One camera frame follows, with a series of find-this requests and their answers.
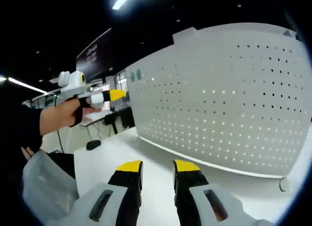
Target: black sleeve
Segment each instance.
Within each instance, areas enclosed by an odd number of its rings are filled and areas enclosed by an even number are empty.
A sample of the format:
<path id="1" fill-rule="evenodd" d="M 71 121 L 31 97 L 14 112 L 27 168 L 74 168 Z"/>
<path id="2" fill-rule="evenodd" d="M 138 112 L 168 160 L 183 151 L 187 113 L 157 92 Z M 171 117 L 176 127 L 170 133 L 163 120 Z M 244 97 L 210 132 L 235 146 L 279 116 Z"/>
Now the black sleeve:
<path id="1" fill-rule="evenodd" d="M 42 109 L 31 109 L 25 105 L 9 106 L 6 109 L 5 126 L 6 137 L 4 140 L 10 139 L 6 143 L 10 143 L 10 147 L 30 147 L 37 152 L 42 144 L 42 136 L 40 135 L 40 114 Z"/>

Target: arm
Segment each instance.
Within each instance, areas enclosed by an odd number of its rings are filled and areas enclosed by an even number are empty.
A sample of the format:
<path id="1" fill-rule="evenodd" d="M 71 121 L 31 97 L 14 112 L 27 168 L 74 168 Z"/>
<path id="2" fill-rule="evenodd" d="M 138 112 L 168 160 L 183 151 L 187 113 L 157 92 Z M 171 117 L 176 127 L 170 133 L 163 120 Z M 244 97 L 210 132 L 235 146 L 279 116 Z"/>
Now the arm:
<path id="1" fill-rule="evenodd" d="M 49 107 L 42 110 L 40 115 L 40 135 L 59 130 L 62 127 L 69 127 L 75 123 L 74 111 L 80 106 L 78 99 L 62 102 L 56 107 Z M 101 109 L 84 108 L 83 117 L 86 114 L 100 112 Z"/>

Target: hole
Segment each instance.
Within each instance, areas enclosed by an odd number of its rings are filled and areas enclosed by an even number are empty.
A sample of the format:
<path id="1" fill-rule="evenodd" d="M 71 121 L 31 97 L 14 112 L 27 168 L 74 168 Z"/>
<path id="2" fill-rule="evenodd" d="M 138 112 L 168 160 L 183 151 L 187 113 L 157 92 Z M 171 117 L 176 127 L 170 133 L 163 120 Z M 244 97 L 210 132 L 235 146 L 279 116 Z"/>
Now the hole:
<path id="1" fill-rule="evenodd" d="M 101 194 L 101 197 L 97 200 L 97 202 L 95 204 L 95 206 L 97 206 L 97 207 L 94 207 L 90 212 L 89 218 L 91 220 L 93 220 L 94 222 L 100 222 L 100 218 L 102 216 L 102 213 L 103 213 L 105 206 L 106 206 L 109 198 L 111 197 L 112 193 L 113 192 L 111 190 L 106 190 Z"/>
<path id="2" fill-rule="evenodd" d="M 211 207 L 212 207 L 212 209 L 214 211 L 216 220 L 218 222 L 222 222 L 225 219 L 227 219 L 228 218 L 228 214 L 225 211 L 222 203 L 220 202 L 220 200 L 218 199 L 216 194 L 212 190 L 208 190 L 205 193 L 205 196 L 208 199 L 208 201 L 209 201 L 209 203 L 210 203 L 210 205 L 211 205 Z"/>

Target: curved white partition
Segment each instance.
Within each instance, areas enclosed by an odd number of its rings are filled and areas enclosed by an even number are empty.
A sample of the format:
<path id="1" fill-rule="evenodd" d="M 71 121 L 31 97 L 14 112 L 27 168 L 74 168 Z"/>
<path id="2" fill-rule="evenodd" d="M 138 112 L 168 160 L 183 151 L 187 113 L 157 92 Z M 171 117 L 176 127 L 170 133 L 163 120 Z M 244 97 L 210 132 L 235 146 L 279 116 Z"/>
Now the curved white partition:
<path id="1" fill-rule="evenodd" d="M 281 178 L 310 125 L 308 54 L 296 39 L 235 26 L 193 29 L 127 67 L 137 133 L 202 164 Z"/>

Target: dark ceiling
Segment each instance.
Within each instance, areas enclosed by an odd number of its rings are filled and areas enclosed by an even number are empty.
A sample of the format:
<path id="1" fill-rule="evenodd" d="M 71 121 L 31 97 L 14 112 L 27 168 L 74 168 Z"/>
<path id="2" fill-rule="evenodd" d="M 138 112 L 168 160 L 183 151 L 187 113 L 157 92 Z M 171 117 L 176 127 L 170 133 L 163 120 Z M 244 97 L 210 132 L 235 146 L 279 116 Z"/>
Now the dark ceiling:
<path id="1" fill-rule="evenodd" d="M 172 44 L 173 33 L 191 26 L 264 22 L 294 30 L 282 0 L 128 0 L 112 10 L 115 1 L 0 0 L 0 75 L 53 90 L 48 80 L 74 71 L 76 56 L 110 27 L 115 72 Z M 9 82 L 0 91 L 21 100 L 40 95 Z"/>

